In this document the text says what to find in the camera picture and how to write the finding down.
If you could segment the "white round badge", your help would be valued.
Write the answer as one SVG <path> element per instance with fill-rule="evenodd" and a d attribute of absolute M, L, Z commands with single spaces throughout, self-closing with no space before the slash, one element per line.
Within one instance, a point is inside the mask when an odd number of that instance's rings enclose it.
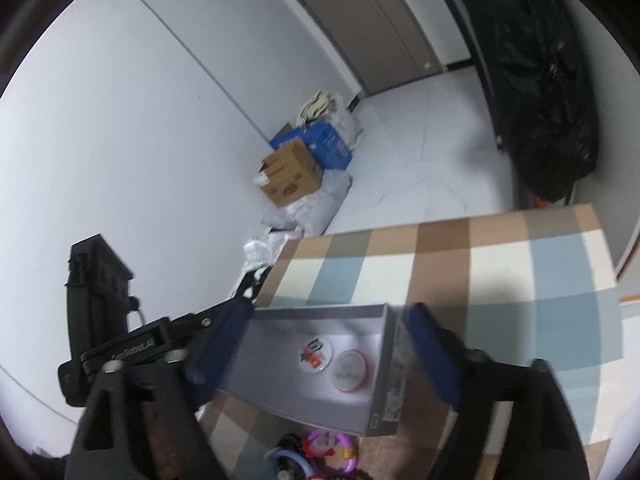
<path fill-rule="evenodd" d="M 299 347 L 298 367 L 305 373 L 324 370 L 333 359 L 332 344 L 324 337 L 311 338 Z"/>

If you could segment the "grey open shoe box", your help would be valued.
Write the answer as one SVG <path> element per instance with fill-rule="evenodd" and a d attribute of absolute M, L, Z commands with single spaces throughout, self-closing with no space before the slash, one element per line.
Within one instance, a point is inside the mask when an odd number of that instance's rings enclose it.
<path fill-rule="evenodd" d="M 321 336 L 333 359 L 321 372 L 298 367 L 299 347 Z M 353 393 L 338 391 L 332 368 L 344 351 L 368 359 L 367 385 Z M 334 304 L 257 310 L 222 384 L 226 393 L 282 418 L 360 437 L 396 434 L 410 341 L 398 312 L 388 304 Z"/>

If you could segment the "silver plastic bag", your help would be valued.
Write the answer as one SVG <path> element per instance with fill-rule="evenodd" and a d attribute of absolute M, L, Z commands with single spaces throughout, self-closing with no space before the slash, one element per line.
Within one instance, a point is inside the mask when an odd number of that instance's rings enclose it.
<path fill-rule="evenodd" d="M 303 231 L 271 231 L 252 237 L 243 246 L 243 272 L 250 273 L 273 266 L 290 240 L 300 240 Z"/>

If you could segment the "checkered table cloth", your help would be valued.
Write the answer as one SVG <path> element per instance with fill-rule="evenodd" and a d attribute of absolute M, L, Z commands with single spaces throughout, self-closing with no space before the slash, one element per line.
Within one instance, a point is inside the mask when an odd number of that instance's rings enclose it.
<path fill-rule="evenodd" d="M 258 307 L 422 302 L 497 361 L 548 361 L 590 479 L 622 407 L 623 322 L 608 244 L 590 205 L 408 224 L 288 242 Z M 397 436 L 363 440 L 373 479 L 425 479 L 454 413 L 413 365 Z M 295 425 L 227 393 L 201 419 L 230 479 L 272 478 L 263 457 Z"/>

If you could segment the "grey plastic parcel bag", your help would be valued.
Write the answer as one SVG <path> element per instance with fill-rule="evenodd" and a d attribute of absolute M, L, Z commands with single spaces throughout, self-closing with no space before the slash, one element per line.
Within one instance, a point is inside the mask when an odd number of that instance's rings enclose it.
<path fill-rule="evenodd" d="M 262 225 L 280 231 L 299 230 L 304 237 L 320 236 L 331 224 L 352 186 L 352 176 L 343 170 L 326 170 L 320 188 L 288 206 L 270 206 Z"/>

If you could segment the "brown cardboard box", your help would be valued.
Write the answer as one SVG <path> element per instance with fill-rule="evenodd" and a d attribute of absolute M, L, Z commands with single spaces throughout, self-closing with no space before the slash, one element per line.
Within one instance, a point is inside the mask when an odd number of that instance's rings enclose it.
<path fill-rule="evenodd" d="M 318 191 L 323 169 L 302 140 L 282 145 L 262 161 L 256 186 L 277 207 L 285 207 Z"/>

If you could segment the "blue cardboard box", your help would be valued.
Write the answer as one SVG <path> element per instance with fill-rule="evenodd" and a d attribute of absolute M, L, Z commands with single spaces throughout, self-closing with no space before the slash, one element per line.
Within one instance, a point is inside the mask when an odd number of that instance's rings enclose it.
<path fill-rule="evenodd" d="M 346 170 L 352 162 L 352 151 L 328 122 L 315 122 L 306 127 L 282 129 L 269 142 L 277 150 L 288 142 L 301 140 L 323 169 Z"/>

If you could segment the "black large backpack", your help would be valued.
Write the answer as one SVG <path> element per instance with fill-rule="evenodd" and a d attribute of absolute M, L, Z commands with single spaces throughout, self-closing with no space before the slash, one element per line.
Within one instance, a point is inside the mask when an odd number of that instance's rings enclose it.
<path fill-rule="evenodd" d="M 514 169 L 557 202 L 591 174 L 599 122 L 586 57 L 563 0 L 463 0 Z"/>

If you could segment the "white bag with clothes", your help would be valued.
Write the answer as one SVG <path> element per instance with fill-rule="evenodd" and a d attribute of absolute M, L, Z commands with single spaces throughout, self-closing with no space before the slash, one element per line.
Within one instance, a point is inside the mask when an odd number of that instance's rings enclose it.
<path fill-rule="evenodd" d="M 363 128 L 339 94 L 324 91 L 315 93 L 295 118 L 296 127 L 309 128 L 319 122 L 330 124 L 351 151 L 360 147 Z"/>

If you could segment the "grey door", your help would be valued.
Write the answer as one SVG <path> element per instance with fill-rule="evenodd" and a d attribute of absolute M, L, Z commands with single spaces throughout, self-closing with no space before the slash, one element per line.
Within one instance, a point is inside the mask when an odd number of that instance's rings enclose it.
<path fill-rule="evenodd" d="M 442 72 L 405 0 L 297 0 L 373 96 Z"/>

